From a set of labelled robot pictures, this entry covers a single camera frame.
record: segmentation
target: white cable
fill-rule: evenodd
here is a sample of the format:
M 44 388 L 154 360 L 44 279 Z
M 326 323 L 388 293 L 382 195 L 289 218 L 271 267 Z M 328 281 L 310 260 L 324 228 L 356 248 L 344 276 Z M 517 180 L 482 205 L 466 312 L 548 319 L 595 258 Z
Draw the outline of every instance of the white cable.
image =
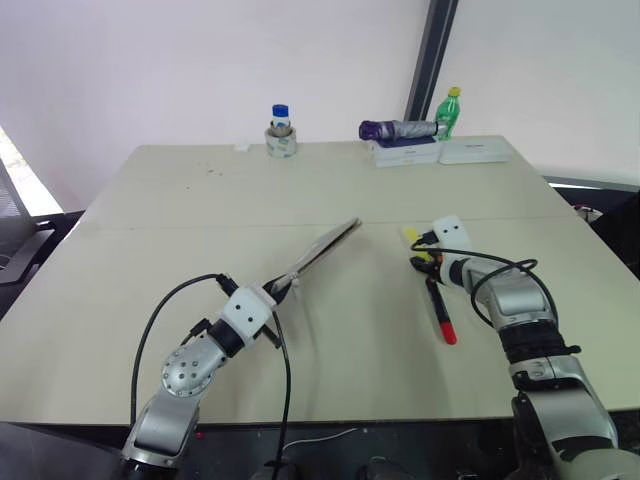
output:
M 327 440 L 333 440 L 334 438 L 340 438 L 343 435 L 347 435 L 348 433 L 355 432 L 358 430 L 357 428 L 350 428 L 345 430 L 344 432 L 336 433 L 335 435 L 330 435 L 328 437 L 320 437 L 320 438 L 306 438 L 303 440 L 294 440 L 293 442 L 287 443 L 282 451 L 284 452 L 287 448 L 293 447 L 294 445 L 299 445 L 301 443 L 316 443 L 316 442 L 326 442 Z

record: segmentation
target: purple object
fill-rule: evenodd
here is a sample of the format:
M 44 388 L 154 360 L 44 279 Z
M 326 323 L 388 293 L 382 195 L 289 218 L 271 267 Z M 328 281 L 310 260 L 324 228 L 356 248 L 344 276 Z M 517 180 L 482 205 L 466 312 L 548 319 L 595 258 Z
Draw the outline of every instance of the purple object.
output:
M 365 120 L 360 124 L 359 133 L 362 140 L 398 140 L 399 138 L 421 138 L 439 135 L 446 130 L 445 125 L 424 120 L 401 122 L 372 122 Z
M 393 138 L 395 129 L 393 122 L 372 122 L 365 120 L 360 124 L 359 128 L 361 140 L 382 140 L 385 138 Z

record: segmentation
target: red-handled tool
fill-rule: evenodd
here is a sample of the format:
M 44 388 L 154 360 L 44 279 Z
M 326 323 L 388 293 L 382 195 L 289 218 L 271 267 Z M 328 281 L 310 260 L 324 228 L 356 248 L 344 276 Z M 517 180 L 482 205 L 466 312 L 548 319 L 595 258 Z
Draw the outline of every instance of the red-handled tool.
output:
M 444 341 L 449 345 L 455 345 L 458 343 L 458 337 L 456 336 L 456 331 L 451 323 L 451 318 L 449 318 L 449 312 L 447 312 L 447 307 L 445 306 L 442 295 L 440 294 L 438 283 L 434 278 L 427 277 L 425 279 L 425 284 L 427 285 L 427 290 L 431 296 L 431 303 L 433 303 L 433 308 L 436 311 L 436 317 L 440 324 L 440 331 L 442 332 Z

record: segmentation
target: metal tweezers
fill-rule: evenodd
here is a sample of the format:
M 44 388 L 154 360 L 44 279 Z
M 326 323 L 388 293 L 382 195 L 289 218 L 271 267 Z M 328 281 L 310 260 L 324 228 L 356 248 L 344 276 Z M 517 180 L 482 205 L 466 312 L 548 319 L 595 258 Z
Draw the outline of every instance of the metal tweezers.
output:
M 277 294 L 286 289 L 291 282 L 302 275 L 314 265 L 320 258 L 324 257 L 336 245 L 353 233 L 362 222 L 359 218 L 352 218 L 339 227 L 318 238 L 307 252 L 280 278 L 273 282 L 270 293 Z

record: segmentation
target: window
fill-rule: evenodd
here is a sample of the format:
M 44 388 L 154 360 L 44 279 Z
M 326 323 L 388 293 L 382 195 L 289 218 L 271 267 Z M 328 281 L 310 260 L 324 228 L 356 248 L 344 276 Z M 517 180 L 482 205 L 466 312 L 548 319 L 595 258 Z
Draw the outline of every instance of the window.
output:
M 62 213 L 58 202 L 27 165 L 2 127 L 0 127 L 0 158 L 9 172 L 22 203 L 32 216 Z

